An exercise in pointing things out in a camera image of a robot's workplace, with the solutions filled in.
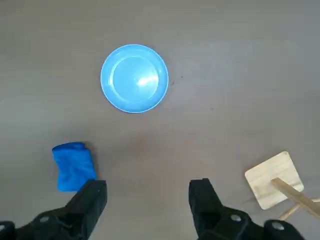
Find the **blue plate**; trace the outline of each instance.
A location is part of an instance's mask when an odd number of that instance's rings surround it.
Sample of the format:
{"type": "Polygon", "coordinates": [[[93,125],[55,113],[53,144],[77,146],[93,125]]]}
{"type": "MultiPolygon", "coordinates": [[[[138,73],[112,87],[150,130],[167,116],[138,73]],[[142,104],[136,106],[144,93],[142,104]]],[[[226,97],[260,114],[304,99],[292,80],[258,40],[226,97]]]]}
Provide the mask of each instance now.
{"type": "Polygon", "coordinates": [[[101,69],[101,87],[116,108],[127,113],[143,113],[165,96],[169,76],[163,59],[154,50],[139,44],[114,50],[101,69]]]}

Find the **plate rim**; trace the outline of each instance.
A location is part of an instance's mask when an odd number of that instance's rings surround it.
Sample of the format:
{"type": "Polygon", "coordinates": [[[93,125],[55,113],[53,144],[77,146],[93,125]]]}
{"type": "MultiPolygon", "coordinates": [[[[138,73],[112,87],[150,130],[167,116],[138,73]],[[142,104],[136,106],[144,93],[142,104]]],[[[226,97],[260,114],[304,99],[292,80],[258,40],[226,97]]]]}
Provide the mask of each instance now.
{"type": "Polygon", "coordinates": [[[126,45],[122,45],[120,47],[117,47],[116,49],[114,49],[104,60],[103,64],[102,64],[102,67],[101,67],[101,71],[100,71],[100,85],[101,85],[101,89],[102,89],[102,92],[103,92],[103,95],[105,96],[105,98],[108,100],[109,103],[111,103],[111,105],[113,105],[116,109],[119,109],[120,111],[122,112],[125,112],[125,113],[129,113],[129,114],[141,114],[141,113],[144,113],[144,112],[147,112],[153,108],[155,108],[162,100],[163,98],[165,97],[166,93],[167,93],[167,90],[168,90],[168,86],[169,86],[169,72],[168,72],[168,68],[167,68],[167,65],[165,63],[165,61],[163,60],[163,58],[155,51],[153,50],[151,47],[149,46],[146,46],[146,45],[143,45],[143,44],[135,44],[135,43],[132,43],[132,44],[126,44],[126,45]],[[124,109],[121,109],[120,107],[116,106],[107,96],[107,94],[105,93],[105,90],[103,88],[103,83],[102,83],[102,74],[103,74],[103,70],[105,68],[105,64],[107,63],[107,60],[108,58],[115,52],[115,51],[118,51],[122,48],[126,48],[126,47],[131,47],[131,46],[138,46],[138,47],[143,47],[143,48],[147,48],[148,50],[150,50],[151,52],[153,52],[157,57],[159,57],[159,59],[161,60],[161,62],[163,63],[164,65],[164,69],[166,71],[166,86],[165,86],[165,90],[163,92],[163,95],[161,96],[161,98],[158,100],[158,102],[156,104],[154,104],[152,107],[149,107],[148,109],[146,110],[143,110],[143,111],[128,111],[128,110],[124,110],[124,109]]]}

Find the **wooden stick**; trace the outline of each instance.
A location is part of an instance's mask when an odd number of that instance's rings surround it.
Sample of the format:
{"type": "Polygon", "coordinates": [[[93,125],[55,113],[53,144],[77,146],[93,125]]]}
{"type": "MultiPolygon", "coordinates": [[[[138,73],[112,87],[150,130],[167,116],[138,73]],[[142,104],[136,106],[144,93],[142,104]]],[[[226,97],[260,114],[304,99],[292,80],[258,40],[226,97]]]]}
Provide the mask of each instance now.
{"type": "MultiPolygon", "coordinates": [[[[317,203],[320,202],[320,198],[314,198],[312,199],[313,202],[317,203]]],[[[296,203],[293,207],[285,211],[281,216],[279,216],[279,220],[286,220],[291,214],[293,214],[296,210],[298,210],[301,207],[300,203],[296,203]]]]}
{"type": "Polygon", "coordinates": [[[271,180],[272,184],[289,199],[300,204],[302,208],[307,210],[312,216],[320,220],[320,206],[306,197],[303,193],[295,190],[292,186],[282,181],[280,178],[271,180]]]}

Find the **wooden block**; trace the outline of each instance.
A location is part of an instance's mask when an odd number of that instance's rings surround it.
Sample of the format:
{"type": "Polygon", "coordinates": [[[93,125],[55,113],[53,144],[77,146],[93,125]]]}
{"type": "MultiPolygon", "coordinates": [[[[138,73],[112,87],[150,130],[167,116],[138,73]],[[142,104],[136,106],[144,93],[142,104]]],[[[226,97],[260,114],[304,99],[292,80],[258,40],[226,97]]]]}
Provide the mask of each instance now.
{"type": "Polygon", "coordinates": [[[299,192],[304,189],[287,151],[283,151],[249,169],[244,175],[260,207],[265,210],[287,199],[283,193],[273,186],[272,179],[280,178],[299,192]]]}

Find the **blue cloth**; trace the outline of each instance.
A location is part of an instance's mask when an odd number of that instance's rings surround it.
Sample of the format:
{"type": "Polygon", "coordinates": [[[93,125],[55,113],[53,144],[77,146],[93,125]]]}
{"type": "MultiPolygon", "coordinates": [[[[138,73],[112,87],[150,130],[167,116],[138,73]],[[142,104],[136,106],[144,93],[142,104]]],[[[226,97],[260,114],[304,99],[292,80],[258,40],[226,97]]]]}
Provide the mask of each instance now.
{"type": "Polygon", "coordinates": [[[96,179],[96,171],[90,154],[83,142],[69,142],[52,149],[58,165],[57,188],[62,192],[76,192],[89,179],[96,179]]]}

